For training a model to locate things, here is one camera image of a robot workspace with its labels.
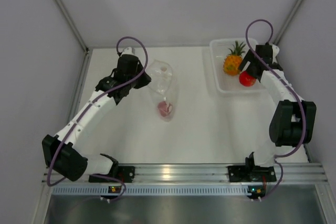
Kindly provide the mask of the fake pineapple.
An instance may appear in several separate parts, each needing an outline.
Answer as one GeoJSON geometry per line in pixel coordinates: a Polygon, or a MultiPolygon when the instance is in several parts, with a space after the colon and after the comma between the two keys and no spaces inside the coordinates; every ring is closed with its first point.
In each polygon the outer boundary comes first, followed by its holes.
{"type": "Polygon", "coordinates": [[[244,54],[246,44],[244,42],[239,43],[237,40],[232,47],[229,48],[229,54],[226,56],[223,63],[223,72],[229,76],[236,76],[240,74],[238,69],[242,62],[242,54],[244,54]]]}

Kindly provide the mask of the clear zip top bag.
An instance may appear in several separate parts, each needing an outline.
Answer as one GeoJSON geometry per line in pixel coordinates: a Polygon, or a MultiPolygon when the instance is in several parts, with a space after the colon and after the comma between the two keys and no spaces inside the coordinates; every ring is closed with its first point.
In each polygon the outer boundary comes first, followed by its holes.
{"type": "Polygon", "coordinates": [[[146,69],[146,73],[152,81],[148,84],[148,91],[153,102],[153,108],[157,116],[165,122],[172,120],[179,97],[179,85],[177,75],[174,73],[170,64],[164,61],[154,60],[146,69]],[[173,105],[172,113],[167,117],[162,117],[157,109],[157,105],[166,101],[173,105]]]}

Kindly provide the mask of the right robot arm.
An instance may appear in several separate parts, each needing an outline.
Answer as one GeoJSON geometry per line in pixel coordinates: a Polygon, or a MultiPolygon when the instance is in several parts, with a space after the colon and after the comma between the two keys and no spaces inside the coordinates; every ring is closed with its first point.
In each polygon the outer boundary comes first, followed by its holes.
{"type": "Polygon", "coordinates": [[[246,73],[268,91],[276,105],[269,125],[269,139],[245,159],[245,174],[250,180],[258,180],[274,171],[274,160],[280,157],[276,147],[292,147],[284,154],[288,157],[312,139],[317,106],[294,91],[276,61],[278,53],[279,48],[273,44],[257,45],[248,51],[239,66],[247,68],[246,73]]]}

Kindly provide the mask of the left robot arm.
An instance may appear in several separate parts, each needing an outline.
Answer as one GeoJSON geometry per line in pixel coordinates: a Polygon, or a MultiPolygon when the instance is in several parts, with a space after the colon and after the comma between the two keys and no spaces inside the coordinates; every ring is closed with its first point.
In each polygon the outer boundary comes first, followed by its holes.
{"type": "Polygon", "coordinates": [[[117,179],[118,161],[107,154],[83,153],[85,142],[103,117],[126,97],[131,89],[147,86],[151,78],[134,53],[123,52],[111,75],[99,81],[89,101],[54,136],[46,135],[42,147],[46,165],[74,182],[83,175],[100,174],[108,182],[117,179]]]}

